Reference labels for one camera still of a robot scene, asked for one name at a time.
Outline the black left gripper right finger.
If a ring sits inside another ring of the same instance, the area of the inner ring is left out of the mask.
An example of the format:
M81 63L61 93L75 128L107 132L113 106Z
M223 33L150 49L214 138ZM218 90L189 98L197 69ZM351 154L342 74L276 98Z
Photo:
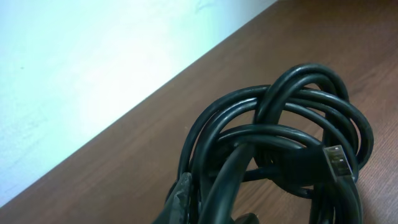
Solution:
M246 213L235 219L234 224L259 224L259 219L256 214Z

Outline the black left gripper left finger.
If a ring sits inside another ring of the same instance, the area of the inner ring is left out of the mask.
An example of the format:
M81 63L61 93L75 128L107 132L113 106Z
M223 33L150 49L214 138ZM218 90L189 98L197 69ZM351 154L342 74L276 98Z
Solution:
M191 187L192 175L189 172L185 172L173 185L172 191L165 202L164 209L154 220L153 224L188 223Z

